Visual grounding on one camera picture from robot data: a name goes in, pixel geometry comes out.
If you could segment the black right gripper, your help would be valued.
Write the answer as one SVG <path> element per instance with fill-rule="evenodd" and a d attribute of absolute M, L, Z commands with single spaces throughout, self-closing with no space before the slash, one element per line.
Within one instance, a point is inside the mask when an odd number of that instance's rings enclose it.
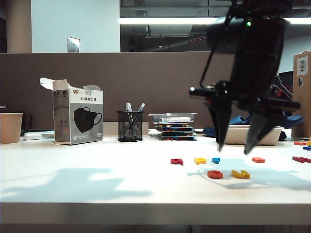
<path fill-rule="evenodd" d="M 300 103 L 270 96 L 271 86 L 277 76 L 281 55 L 238 54 L 229 80 L 219 80 L 203 85 L 214 55 L 209 55 L 204 68 L 200 87 L 191 87 L 192 97 L 206 99 L 206 106 L 212 117 L 216 133 L 217 150 L 225 144 L 225 137 L 232 113 L 232 104 L 240 109 L 250 110 L 250 127 L 245 140 L 244 154 L 250 153 L 276 125 L 283 121 L 282 110 L 300 109 Z"/>

